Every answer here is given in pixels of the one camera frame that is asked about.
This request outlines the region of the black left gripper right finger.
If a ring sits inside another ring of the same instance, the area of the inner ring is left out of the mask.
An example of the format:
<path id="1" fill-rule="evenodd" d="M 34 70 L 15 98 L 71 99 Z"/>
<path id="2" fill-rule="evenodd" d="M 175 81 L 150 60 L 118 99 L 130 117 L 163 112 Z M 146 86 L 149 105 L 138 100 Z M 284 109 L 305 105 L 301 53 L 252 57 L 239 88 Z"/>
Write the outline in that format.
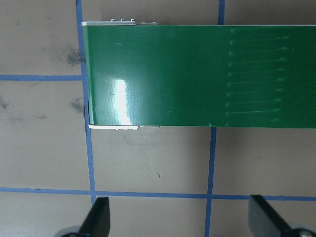
<path id="1" fill-rule="evenodd" d="M 288 237 L 293 231 L 261 195 L 249 197 L 248 226 L 254 237 Z"/>

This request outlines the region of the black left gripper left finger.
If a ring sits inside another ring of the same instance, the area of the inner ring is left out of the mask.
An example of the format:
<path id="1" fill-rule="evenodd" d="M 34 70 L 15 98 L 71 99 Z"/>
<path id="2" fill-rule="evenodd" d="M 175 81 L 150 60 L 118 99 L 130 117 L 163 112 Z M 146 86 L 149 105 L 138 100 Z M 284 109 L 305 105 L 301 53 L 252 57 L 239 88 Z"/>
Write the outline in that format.
<path id="1" fill-rule="evenodd" d="M 79 229 L 80 237 L 107 237 L 110 232 L 108 197 L 98 197 Z"/>

